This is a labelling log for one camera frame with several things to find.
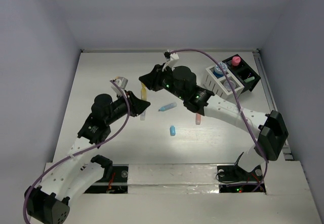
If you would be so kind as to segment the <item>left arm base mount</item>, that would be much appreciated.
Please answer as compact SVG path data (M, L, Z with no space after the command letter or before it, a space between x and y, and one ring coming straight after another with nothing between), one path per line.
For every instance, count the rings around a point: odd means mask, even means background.
M92 184L85 194L127 194L128 171L128 165L114 165L110 177Z

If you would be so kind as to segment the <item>orange pencil shaped pen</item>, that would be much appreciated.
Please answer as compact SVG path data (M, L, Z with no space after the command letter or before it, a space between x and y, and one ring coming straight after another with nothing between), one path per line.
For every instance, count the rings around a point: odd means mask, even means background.
M198 114L198 113L195 115L195 124L196 125L200 125L201 124L201 115Z

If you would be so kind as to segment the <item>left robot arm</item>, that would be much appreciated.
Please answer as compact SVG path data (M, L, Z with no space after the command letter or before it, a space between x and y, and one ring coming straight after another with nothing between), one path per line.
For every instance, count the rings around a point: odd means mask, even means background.
M24 219L42 223L64 223L71 206L96 181L112 177L112 160L100 155L102 142L109 139L110 125L125 116L137 117L150 103L123 91L116 101L108 94L95 97L66 157L49 167L25 192Z

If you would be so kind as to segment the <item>yellow highlighter pen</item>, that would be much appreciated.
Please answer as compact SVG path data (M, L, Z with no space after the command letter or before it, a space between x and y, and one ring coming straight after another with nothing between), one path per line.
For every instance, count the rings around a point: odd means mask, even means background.
M147 90L143 83L141 83L141 100L147 101Z

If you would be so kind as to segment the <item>orange tip white pen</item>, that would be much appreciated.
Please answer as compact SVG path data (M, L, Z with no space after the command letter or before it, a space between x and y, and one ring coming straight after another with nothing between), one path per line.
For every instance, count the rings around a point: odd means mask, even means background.
M143 113L141 113L140 120L141 121L144 121L145 120L145 117L146 117L146 110Z

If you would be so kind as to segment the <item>clear round jar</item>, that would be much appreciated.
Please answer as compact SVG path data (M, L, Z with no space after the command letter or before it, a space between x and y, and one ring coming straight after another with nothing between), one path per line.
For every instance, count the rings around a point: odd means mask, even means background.
M223 86L229 92L232 91L232 89L236 89L236 83L235 83L235 81L233 81L231 79L230 80L225 80L223 82Z

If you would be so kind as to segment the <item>green highlighter pen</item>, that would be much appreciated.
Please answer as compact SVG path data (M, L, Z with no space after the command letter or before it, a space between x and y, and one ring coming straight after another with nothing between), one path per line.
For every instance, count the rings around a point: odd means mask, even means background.
M255 78L252 76L252 77L249 77L247 79L244 80L245 83L249 83L251 81L253 81Z

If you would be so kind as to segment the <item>black container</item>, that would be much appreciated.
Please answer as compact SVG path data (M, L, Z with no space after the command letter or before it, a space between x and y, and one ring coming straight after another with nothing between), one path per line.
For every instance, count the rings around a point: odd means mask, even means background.
M227 64L228 69L233 73L233 75L243 84L244 89L243 89L243 93L246 91L250 91L252 92L255 88L255 86L258 84L258 82L260 81L261 77L259 76L259 74L252 69L251 66L249 66L247 64L247 62L241 57L241 63L239 66L237 67L232 67L231 66L231 59L232 57L229 57L225 60L223 60L222 62ZM244 80L249 78L249 77L254 77L255 79L249 83L245 83Z

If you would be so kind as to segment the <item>pink capped tube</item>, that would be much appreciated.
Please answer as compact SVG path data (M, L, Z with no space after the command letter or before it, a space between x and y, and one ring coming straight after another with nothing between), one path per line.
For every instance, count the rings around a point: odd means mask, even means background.
M237 67L241 63L241 57L240 56L233 56L231 59L231 66L232 67Z

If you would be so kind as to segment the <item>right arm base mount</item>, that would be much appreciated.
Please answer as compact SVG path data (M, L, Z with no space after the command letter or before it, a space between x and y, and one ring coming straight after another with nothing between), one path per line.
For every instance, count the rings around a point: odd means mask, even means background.
M220 193L266 193L261 165L246 172L235 164L217 166L215 179Z

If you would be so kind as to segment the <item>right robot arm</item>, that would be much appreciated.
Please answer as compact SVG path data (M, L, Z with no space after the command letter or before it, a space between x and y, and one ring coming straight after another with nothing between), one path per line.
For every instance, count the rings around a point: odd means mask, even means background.
M198 86L196 75L186 66L171 69L156 64L139 80L151 91L167 90L193 113L222 120L252 134L256 143L240 154L233 167L237 179L246 179L263 162L276 161L288 138L286 124L279 112L272 110L266 114L238 107Z

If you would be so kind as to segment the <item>blue eraser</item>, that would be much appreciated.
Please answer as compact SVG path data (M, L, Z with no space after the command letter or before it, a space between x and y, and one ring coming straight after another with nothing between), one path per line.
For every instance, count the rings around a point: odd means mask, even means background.
M172 125L170 126L170 136L175 136L176 135L176 128Z

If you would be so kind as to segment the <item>blue highlighter pen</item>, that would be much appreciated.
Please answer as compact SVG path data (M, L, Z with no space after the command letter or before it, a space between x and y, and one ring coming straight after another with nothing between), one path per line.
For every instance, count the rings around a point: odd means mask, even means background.
M173 109L175 107L177 107L177 103L176 102L173 102L173 103L169 103L167 105L164 105L164 106L160 107L158 109L158 111L159 112L165 112L165 111L170 110L170 109Z

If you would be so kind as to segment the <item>white slotted container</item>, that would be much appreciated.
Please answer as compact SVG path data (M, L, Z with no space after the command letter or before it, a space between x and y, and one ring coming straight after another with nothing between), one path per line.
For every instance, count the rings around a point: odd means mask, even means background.
M223 86L223 82L226 79L225 76L222 76L220 78L217 78L214 74L213 74L213 71L214 71L214 66L210 66L208 68L205 69L204 71L204 77L202 79L202 84L203 86L212 91L214 94L218 95L219 97L225 99L225 100L229 100L231 98L234 98L233 96L233 91L227 91L225 89L225 87ZM235 81L236 83L236 89L235 89L235 92L236 92L236 95L239 96L243 89L244 89L244 86L243 84L233 75L233 73L228 69L227 72L225 73L226 76L228 77L228 79L230 80L233 80Z

